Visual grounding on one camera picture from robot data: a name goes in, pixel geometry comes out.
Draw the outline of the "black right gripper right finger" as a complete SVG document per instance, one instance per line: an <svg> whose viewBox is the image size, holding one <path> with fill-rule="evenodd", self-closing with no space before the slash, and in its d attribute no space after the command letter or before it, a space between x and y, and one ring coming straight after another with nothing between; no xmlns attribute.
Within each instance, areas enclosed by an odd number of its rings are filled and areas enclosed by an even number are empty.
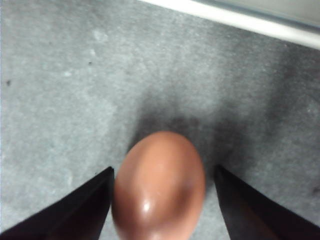
<svg viewBox="0 0 320 240"><path fill-rule="evenodd" d="M318 240L319 226L281 206L217 165L219 207L232 240Z"/></svg>

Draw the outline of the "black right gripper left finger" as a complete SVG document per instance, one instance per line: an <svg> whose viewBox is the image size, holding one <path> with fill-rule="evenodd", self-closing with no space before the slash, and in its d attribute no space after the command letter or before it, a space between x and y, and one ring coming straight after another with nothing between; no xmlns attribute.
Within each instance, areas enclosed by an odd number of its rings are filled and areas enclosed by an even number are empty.
<svg viewBox="0 0 320 240"><path fill-rule="evenodd" d="M97 240L112 202L114 169L1 233L2 240Z"/></svg>

